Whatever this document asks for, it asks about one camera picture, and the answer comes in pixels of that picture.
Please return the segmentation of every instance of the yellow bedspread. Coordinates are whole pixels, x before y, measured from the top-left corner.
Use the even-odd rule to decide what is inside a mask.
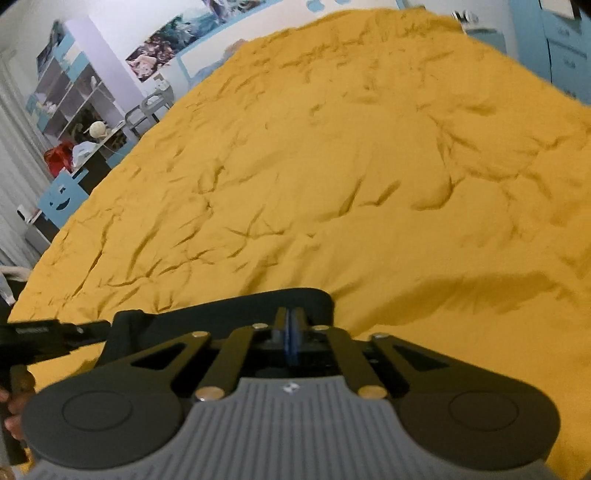
[[[111,319],[317,287],[551,396],[591,468],[591,111],[422,9],[244,45],[101,183],[12,320]],[[99,347],[33,369],[41,385]]]

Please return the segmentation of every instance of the curtain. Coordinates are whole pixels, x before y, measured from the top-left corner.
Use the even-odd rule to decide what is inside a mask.
[[[39,258],[25,241],[27,226],[17,208],[33,211],[48,188],[51,176],[43,152],[49,148],[0,56],[0,264],[32,267]]]

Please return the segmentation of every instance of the red bag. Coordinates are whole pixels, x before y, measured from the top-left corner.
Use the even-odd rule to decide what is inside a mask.
[[[70,173],[72,172],[73,148],[74,144],[69,140],[66,140],[65,142],[60,143],[56,148],[47,150],[44,153],[43,159],[45,159],[45,163],[47,163],[53,178],[56,178],[64,167],[67,168],[67,171]]]

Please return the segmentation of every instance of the gray plastic housing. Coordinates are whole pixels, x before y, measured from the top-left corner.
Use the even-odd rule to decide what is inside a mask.
[[[25,478],[558,480],[541,460],[500,472],[441,460],[409,437],[387,400],[358,397],[343,377],[242,378],[232,395],[196,403],[177,435],[141,461],[75,471],[42,460]]]

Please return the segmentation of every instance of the blue and white headboard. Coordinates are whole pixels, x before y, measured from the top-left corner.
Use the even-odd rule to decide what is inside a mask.
[[[239,40],[253,40],[286,28],[301,27],[343,9],[405,8],[405,0],[267,0],[210,34],[200,38],[177,56],[189,87],[204,73],[215,69],[225,50]]]

